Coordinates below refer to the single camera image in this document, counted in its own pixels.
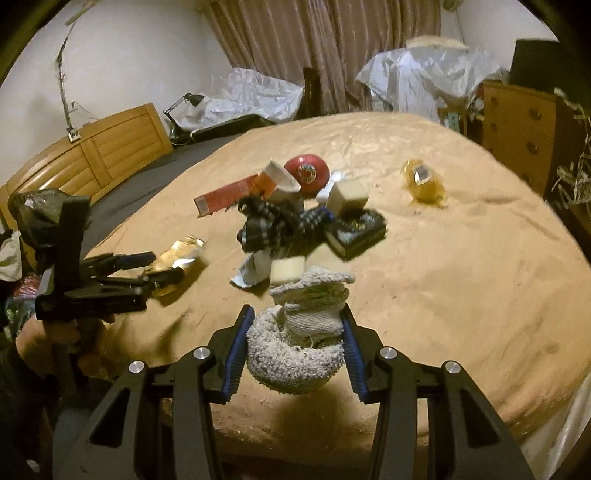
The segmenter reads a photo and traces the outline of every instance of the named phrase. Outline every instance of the robotic hand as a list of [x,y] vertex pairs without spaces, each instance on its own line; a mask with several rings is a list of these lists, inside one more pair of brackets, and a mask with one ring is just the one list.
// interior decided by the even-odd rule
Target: robotic hand
[[[39,320],[46,323],[77,320],[82,344],[92,342],[101,321],[107,321],[115,313],[145,310],[147,298],[155,289],[184,279],[181,268],[138,278],[110,276],[119,270],[146,267],[156,259],[152,252],[103,254],[80,260],[89,211],[90,197],[72,197],[64,202],[54,264],[43,273],[35,298],[35,314]],[[55,345],[54,350],[61,393],[74,393],[86,379],[68,347]]]
[[[210,403],[225,404],[238,390],[254,316],[245,305],[233,327],[176,363],[132,362],[77,435],[63,421],[76,412],[64,410],[54,435],[54,477],[222,480]],[[461,365],[413,363],[358,326],[348,307],[341,318],[352,388],[365,404],[380,405],[368,479],[413,479],[417,399],[426,398],[430,480],[533,480],[511,434]],[[163,398],[173,399],[172,428],[161,415]]]

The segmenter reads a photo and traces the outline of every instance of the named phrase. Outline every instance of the black plastic bag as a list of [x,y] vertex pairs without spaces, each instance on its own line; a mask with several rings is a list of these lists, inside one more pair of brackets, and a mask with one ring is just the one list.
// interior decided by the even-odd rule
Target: black plastic bag
[[58,189],[13,193],[8,210],[17,221],[22,239],[35,252],[53,249],[58,241],[61,207],[72,198]]

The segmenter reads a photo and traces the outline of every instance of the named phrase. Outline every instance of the towel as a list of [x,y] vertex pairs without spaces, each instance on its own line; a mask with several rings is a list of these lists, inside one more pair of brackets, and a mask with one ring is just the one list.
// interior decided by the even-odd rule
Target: towel
[[291,395],[325,385],[343,365],[339,313],[349,295],[343,283],[354,280],[348,273],[310,267],[299,282],[271,288],[279,304],[259,312],[246,335],[252,376]]

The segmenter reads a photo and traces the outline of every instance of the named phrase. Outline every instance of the gold wrapper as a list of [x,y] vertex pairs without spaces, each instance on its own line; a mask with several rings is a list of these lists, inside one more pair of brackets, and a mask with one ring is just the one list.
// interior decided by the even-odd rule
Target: gold wrapper
[[[185,272],[195,268],[203,269],[205,266],[203,259],[204,249],[205,242],[203,240],[187,235],[182,240],[177,240],[173,243],[170,250],[161,254],[148,265],[144,270],[144,274],[162,272],[176,267],[182,268]],[[154,297],[162,297],[176,290],[176,288],[176,285],[169,285],[154,291],[152,295]]]
[[421,203],[441,205],[445,200],[445,189],[441,177],[419,158],[409,159],[402,173],[413,198]]

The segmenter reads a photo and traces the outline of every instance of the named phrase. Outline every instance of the metal screw cap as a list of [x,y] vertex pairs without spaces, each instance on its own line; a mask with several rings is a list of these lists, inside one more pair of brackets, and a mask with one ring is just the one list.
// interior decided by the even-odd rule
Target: metal screw cap
[[129,371],[133,374],[140,373],[145,367],[145,363],[140,360],[136,360],[135,362],[131,362],[129,364]]
[[398,352],[394,348],[392,348],[391,346],[385,346],[384,348],[382,348],[379,351],[379,354],[383,358],[391,360],[392,358],[396,358],[396,355],[398,355]]
[[448,372],[450,372],[451,374],[458,374],[462,371],[462,367],[460,367],[460,364],[457,362],[446,362],[445,364],[445,370],[447,370]]
[[205,360],[211,354],[211,351],[206,346],[200,346],[193,350],[193,356],[198,360]]

